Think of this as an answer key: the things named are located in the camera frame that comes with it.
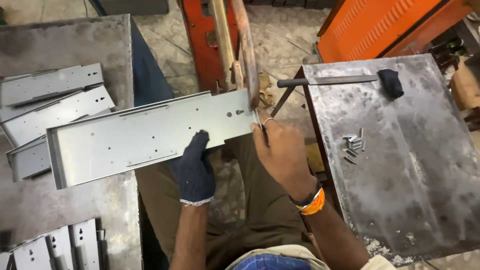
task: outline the worker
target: worker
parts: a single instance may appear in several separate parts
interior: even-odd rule
[[[395,269],[382,256],[372,258],[324,199],[301,133],[258,111],[263,130],[253,123],[252,134],[226,141],[245,186],[246,222],[237,231],[225,233],[208,222],[216,183],[205,151],[207,131],[193,136],[182,157],[168,161],[170,169],[160,163],[136,170],[170,269]]]

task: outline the steel table top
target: steel table top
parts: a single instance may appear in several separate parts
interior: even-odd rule
[[[131,18],[117,15],[0,27],[0,76],[101,62],[116,108],[133,107]],[[0,153],[12,149],[0,135]],[[70,223],[100,218],[110,269],[142,269],[133,171],[57,190],[52,174],[14,183],[0,155],[0,232],[10,244]]]
[[[348,226],[396,266],[480,246],[480,155],[430,54],[303,65],[306,78],[399,72],[405,95],[379,81],[308,86],[324,165]],[[365,152],[344,159],[344,134]]]

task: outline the bare hand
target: bare hand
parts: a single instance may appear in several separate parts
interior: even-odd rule
[[[271,116],[258,109],[260,123]],[[298,129],[270,119],[265,123],[267,141],[260,126],[252,123],[253,140],[258,158],[267,172],[296,201],[306,199],[314,193],[316,178],[310,174],[305,155],[305,143]]]

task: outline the dark blue knit glove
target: dark blue knit glove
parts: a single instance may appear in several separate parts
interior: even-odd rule
[[[201,130],[193,136],[183,156],[167,161],[180,189],[180,202],[200,206],[210,202],[215,193],[215,177],[205,151],[208,132]]]

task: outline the brown trousers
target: brown trousers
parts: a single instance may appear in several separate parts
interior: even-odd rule
[[[243,178],[246,222],[229,233],[207,225],[207,269],[223,270],[250,250],[278,245],[302,245],[317,255],[300,214],[258,160],[252,135],[230,139],[226,144],[233,150]],[[136,169],[135,175],[155,235],[171,261],[181,210],[178,185],[161,163]]]

